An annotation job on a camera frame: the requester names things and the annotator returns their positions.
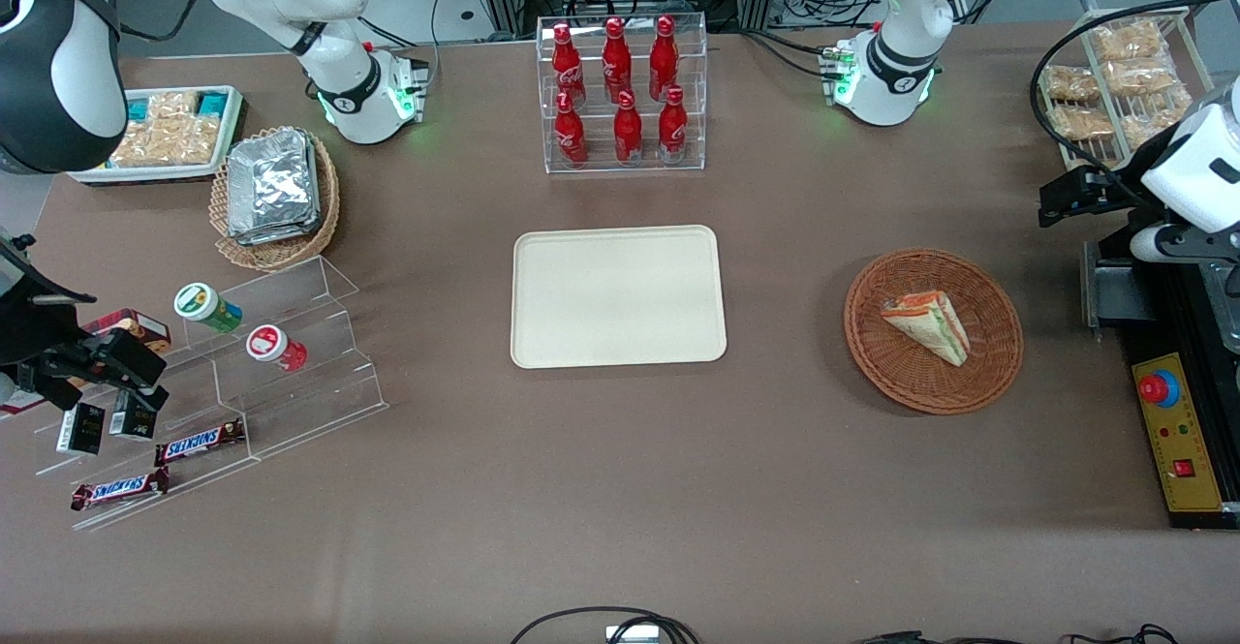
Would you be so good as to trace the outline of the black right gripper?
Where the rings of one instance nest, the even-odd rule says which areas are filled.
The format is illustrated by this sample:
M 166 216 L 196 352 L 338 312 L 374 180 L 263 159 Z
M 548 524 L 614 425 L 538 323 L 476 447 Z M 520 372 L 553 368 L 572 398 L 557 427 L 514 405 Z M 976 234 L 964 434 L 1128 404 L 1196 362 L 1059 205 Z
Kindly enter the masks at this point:
M 40 352 L 32 360 L 32 388 L 57 409 L 67 411 L 74 409 L 81 390 L 91 383 L 123 386 L 117 392 L 117 412 L 157 414 L 170 398 L 167 388 L 156 386 L 165 369 L 167 362 L 136 335 L 108 329 Z

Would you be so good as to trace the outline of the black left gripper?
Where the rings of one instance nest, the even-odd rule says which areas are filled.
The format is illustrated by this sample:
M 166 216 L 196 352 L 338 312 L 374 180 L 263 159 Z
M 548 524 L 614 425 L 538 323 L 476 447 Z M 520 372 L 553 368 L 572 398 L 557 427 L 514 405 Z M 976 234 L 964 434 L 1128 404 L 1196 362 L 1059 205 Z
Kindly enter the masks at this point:
M 1038 225 L 1047 230 L 1064 218 L 1132 210 L 1146 202 L 1142 190 L 1120 172 L 1075 168 L 1038 190 Z

